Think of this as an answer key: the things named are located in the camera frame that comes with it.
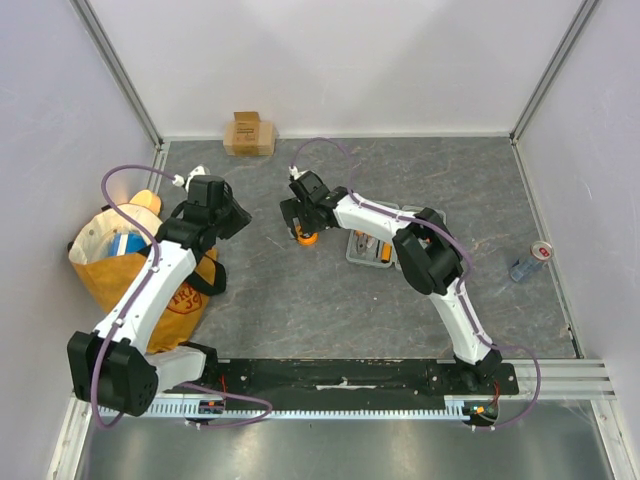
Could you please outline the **orange tape measure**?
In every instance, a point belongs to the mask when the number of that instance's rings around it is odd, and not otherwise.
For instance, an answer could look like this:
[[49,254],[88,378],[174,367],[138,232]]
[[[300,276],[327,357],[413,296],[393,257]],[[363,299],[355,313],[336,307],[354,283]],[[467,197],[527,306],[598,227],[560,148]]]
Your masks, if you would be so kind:
[[302,246],[314,245],[318,240],[317,233],[306,233],[300,226],[296,227],[296,240]]

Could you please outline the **orange pliers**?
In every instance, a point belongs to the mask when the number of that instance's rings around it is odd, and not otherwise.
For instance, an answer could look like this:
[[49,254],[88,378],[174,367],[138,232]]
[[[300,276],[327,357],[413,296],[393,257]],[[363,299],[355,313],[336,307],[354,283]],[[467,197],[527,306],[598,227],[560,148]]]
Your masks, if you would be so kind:
[[356,230],[354,234],[356,241],[356,253],[358,255],[365,255],[377,242],[376,238],[369,236],[364,232]]

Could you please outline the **grey plastic tool case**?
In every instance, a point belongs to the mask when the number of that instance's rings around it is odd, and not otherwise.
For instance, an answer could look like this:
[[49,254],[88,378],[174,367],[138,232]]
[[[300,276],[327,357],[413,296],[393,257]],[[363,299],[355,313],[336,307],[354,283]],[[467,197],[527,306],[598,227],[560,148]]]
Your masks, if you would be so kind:
[[[414,205],[405,205],[400,208],[397,204],[390,202],[381,202],[380,204],[388,209],[401,210],[407,214],[417,214],[424,208]],[[434,211],[446,224],[446,213],[441,209],[434,208]],[[391,243],[382,242],[358,230],[351,231],[345,256],[346,260],[353,264],[382,269],[394,266],[396,270],[402,271]]]

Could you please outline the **orange black screwdriver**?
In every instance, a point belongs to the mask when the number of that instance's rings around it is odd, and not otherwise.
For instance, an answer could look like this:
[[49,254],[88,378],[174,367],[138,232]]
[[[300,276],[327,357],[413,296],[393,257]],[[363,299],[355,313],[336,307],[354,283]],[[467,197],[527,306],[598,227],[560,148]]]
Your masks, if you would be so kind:
[[380,261],[383,264],[388,264],[392,261],[392,255],[393,255],[392,244],[383,242],[380,249],[380,255],[379,255]]

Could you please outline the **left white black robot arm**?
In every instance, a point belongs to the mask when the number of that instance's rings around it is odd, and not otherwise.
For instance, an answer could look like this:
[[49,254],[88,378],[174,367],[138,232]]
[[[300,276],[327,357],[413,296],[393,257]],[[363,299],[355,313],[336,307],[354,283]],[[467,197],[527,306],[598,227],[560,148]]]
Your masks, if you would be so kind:
[[204,166],[170,181],[187,193],[177,215],[151,232],[110,197],[111,212],[131,224],[149,241],[150,251],[137,276],[105,318],[89,333],[75,332],[67,354],[76,397],[90,404],[97,424],[103,408],[118,417],[144,414],[156,395],[185,382],[201,393],[216,388],[219,367],[202,348],[179,345],[168,352],[147,351],[152,333],[184,283],[218,240],[227,240],[251,216],[234,199],[231,186]]

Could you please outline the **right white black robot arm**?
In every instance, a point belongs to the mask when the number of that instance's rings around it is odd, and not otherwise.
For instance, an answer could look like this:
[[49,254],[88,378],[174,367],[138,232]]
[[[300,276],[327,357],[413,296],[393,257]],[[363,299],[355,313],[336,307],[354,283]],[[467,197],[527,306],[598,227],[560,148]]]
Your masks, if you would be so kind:
[[329,189],[310,170],[289,169],[294,197],[280,203],[287,227],[296,236],[330,228],[364,233],[390,243],[402,274],[435,306],[452,342],[458,381],[467,392],[483,392],[494,381],[502,356],[486,335],[469,299],[464,264],[470,257],[430,208],[418,213],[369,201],[345,187]]

